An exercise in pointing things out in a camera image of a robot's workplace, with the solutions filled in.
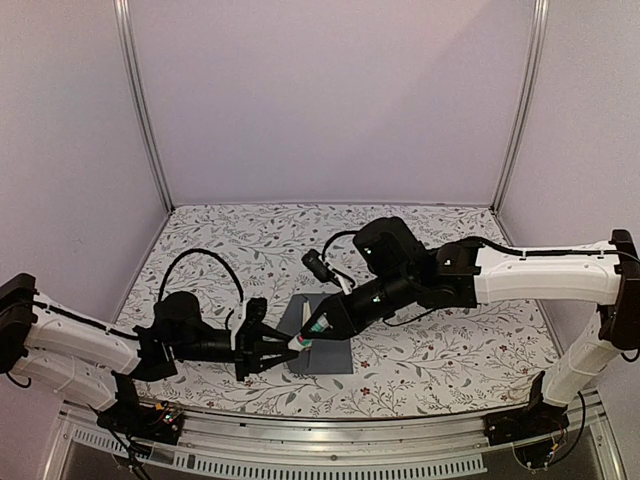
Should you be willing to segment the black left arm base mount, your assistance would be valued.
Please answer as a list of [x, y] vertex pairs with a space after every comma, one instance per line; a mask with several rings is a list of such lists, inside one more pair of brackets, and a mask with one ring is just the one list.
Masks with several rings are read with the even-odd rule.
[[97, 425], [128, 438], [177, 445], [184, 425], [184, 410], [168, 401], [143, 405], [132, 379], [118, 373], [114, 379], [115, 403], [96, 412]]

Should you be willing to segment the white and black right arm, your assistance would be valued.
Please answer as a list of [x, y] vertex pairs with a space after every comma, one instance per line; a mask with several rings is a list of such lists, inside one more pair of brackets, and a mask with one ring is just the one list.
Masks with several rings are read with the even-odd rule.
[[376, 219], [353, 237], [373, 280], [325, 298], [291, 340], [347, 340], [413, 303], [427, 310], [507, 300], [592, 302], [595, 313], [561, 359], [539, 374], [517, 427], [537, 436], [617, 355], [639, 348], [639, 259], [630, 233], [591, 246], [501, 246], [470, 236], [426, 248], [399, 217]]

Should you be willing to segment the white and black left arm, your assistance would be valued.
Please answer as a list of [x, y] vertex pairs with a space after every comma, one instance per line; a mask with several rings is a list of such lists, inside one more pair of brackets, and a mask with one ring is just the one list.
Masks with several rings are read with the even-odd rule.
[[1, 286], [1, 372], [38, 381], [108, 413], [128, 434], [148, 426], [136, 382], [177, 373], [179, 361], [231, 364], [237, 380], [296, 358], [304, 345], [264, 324], [266, 301], [243, 303], [233, 330], [205, 323], [197, 297], [177, 292], [153, 307], [153, 322], [127, 333], [68, 309], [20, 273]]

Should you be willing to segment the green glue stick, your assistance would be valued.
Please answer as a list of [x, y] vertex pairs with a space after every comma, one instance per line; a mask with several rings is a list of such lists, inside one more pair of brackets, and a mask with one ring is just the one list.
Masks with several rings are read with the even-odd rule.
[[293, 351], [301, 352], [304, 350], [308, 350], [311, 348], [313, 343], [313, 336], [315, 334], [323, 333], [325, 330], [330, 328], [330, 324], [326, 320], [325, 317], [321, 317], [318, 321], [316, 321], [310, 329], [304, 333], [299, 332], [293, 336], [293, 338], [288, 343], [288, 348]]

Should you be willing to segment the grey-blue envelope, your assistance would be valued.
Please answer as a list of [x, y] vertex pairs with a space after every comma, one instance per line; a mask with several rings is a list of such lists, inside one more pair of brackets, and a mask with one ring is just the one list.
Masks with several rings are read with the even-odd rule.
[[[277, 329], [289, 336], [297, 333], [306, 319], [305, 305], [313, 311], [328, 294], [296, 294], [291, 297], [277, 325]], [[299, 375], [351, 375], [354, 373], [349, 340], [314, 340], [311, 348], [289, 360], [287, 368]]]

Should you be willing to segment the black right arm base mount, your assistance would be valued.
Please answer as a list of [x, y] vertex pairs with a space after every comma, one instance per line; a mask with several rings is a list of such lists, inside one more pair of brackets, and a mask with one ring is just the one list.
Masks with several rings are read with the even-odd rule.
[[554, 406], [545, 401], [544, 377], [545, 373], [541, 372], [534, 378], [525, 406], [482, 417], [483, 434], [491, 446], [551, 434], [569, 426], [567, 406]]

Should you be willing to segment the beige lined letter paper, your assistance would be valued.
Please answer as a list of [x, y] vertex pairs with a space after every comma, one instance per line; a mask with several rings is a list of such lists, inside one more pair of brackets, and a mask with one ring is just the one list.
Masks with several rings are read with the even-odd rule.
[[304, 328], [306, 323], [312, 316], [312, 309], [309, 300], [305, 300], [302, 304], [302, 314], [301, 314], [301, 328]]

